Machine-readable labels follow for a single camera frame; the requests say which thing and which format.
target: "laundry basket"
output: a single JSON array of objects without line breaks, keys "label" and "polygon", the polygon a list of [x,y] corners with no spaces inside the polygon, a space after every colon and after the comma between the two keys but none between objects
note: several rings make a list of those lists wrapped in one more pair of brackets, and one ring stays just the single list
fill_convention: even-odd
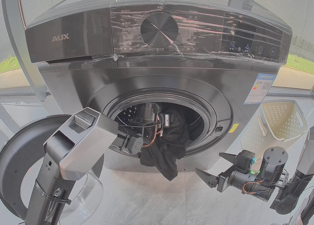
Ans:
[{"label": "laundry basket", "polygon": [[241,137],[242,149],[255,153],[258,170],[266,149],[280,146],[288,149],[298,138],[308,132],[306,118],[295,100],[264,101]]}]

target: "label sticker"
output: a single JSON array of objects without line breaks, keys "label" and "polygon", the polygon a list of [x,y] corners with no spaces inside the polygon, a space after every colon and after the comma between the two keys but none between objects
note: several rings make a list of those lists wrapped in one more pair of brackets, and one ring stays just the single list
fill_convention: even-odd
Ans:
[{"label": "label sticker", "polygon": [[276,77],[277,75],[274,74],[259,73],[244,105],[260,104],[264,100]]},{"label": "label sticker", "polygon": [[165,114],[165,126],[169,126],[169,114]]},{"label": "label sticker", "polygon": [[239,123],[234,124],[228,133],[233,133],[236,130],[236,128],[238,127],[238,125],[239,125]]}]

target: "front-loading washing machine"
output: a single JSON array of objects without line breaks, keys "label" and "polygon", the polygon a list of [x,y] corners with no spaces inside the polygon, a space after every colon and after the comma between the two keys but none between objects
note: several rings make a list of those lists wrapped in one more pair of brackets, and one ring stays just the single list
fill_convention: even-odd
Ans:
[{"label": "front-loading washing machine", "polygon": [[[252,0],[65,0],[29,24],[29,56],[65,114],[121,124],[180,105],[192,142],[178,171],[210,169],[285,64],[291,28]],[[107,169],[157,172],[112,146]]]}]

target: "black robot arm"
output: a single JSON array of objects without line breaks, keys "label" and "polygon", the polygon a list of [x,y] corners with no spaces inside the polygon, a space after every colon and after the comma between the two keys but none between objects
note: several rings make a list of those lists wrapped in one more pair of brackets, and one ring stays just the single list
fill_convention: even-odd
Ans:
[{"label": "black robot arm", "polygon": [[238,155],[219,153],[219,156],[233,165],[218,176],[196,168],[196,174],[209,187],[217,186],[219,192],[232,186],[240,189],[243,194],[268,201],[275,187],[283,189],[287,184],[289,174],[283,170],[288,154],[281,147],[271,147],[265,151],[259,172],[250,170],[256,160],[253,152],[243,150]]},{"label": "black robot arm", "polygon": [[[270,208],[278,214],[292,212],[300,195],[314,176],[314,127],[310,129],[308,138],[301,152],[298,166],[293,177],[288,180],[289,173],[284,172],[288,160],[287,152],[281,147],[271,147],[264,153],[261,168],[258,172],[250,168],[255,162],[255,154],[243,150],[238,155],[219,153],[219,156],[233,163],[225,172],[214,176],[196,168],[196,174],[210,187],[223,192],[227,187],[235,187],[243,194],[250,194],[258,199],[268,201],[276,187],[279,192]],[[306,198],[299,210],[285,225],[306,225],[314,215],[314,191]]]}]

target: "barcode sticker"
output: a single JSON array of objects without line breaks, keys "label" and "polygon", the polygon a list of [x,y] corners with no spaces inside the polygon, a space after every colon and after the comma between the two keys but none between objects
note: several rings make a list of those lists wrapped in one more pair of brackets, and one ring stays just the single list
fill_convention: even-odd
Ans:
[{"label": "barcode sticker", "polygon": [[165,126],[169,126],[169,114],[165,114]]},{"label": "barcode sticker", "polygon": [[260,104],[264,100],[276,77],[277,75],[275,74],[259,73],[244,105]]}]

